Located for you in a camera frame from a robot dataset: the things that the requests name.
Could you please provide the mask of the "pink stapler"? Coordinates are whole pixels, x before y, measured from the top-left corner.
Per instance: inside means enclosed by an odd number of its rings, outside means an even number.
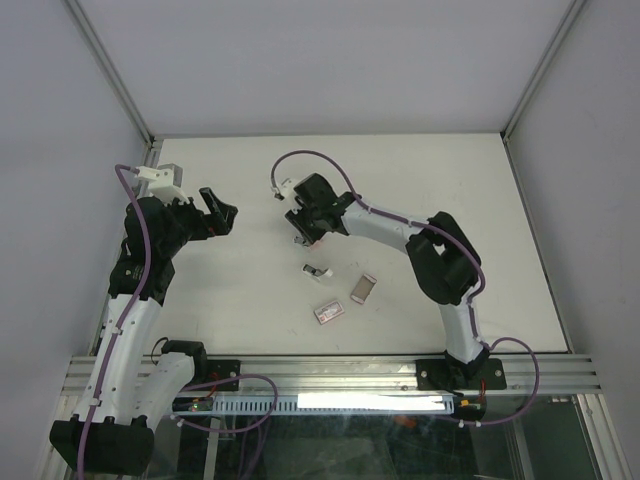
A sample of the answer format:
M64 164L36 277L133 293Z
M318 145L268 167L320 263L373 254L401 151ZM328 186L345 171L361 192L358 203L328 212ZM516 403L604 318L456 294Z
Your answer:
M296 235L293 239L293 243L307 251L314 251L319 249L323 245L322 240L318 240L315 242L310 242L309 240L303 238L302 236Z

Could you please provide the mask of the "white stapler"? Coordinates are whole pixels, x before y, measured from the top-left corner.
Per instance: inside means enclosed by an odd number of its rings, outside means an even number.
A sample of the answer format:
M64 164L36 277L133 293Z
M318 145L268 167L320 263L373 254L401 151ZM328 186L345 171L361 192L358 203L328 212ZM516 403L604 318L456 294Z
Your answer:
M321 269L308 263L303 265L301 271L318 282L330 280L333 277L333 271L331 269Z

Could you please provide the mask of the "staple box tray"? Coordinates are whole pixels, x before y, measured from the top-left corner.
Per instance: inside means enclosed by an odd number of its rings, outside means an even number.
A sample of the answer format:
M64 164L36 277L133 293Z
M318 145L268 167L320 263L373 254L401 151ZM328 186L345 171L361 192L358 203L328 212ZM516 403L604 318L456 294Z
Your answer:
M363 274L353 288L350 298L354 302L363 305L376 284L377 279L375 277L369 274Z

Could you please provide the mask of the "red white staple box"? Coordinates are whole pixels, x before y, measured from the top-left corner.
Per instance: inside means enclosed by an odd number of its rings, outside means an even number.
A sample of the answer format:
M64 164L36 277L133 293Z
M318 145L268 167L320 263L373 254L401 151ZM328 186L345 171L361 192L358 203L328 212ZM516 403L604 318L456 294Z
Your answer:
M314 310L314 317L320 325L338 318L345 313L344 307L339 301L331 301Z

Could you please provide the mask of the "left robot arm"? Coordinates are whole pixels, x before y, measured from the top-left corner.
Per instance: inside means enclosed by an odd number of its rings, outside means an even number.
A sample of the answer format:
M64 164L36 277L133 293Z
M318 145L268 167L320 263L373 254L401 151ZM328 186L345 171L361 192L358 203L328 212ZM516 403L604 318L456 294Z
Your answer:
M228 235L237 207L208 187L192 198L164 202L148 196L130 203L126 236L110 275L108 314L94 368L68 420L53 423L49 440L79 475L139 476L154 450L155 431L183 387L209 377L199 341L171 340L149 377L138 380L143 350L175 274L173 259L190 241Z

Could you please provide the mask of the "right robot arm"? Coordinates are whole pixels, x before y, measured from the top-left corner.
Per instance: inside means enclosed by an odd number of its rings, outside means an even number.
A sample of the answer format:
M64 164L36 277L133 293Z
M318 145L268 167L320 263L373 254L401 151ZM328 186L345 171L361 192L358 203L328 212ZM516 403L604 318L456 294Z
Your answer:
M459 387L481 378L487 347L477 324L475 296L485 280L479 255L451 215L439 212L412 220L375 207L352 191L337 195L317 173L302 181L286 179L274 191L290 205L285 218L308 246L335 233L405 254L420 290L439 305L448 378Z

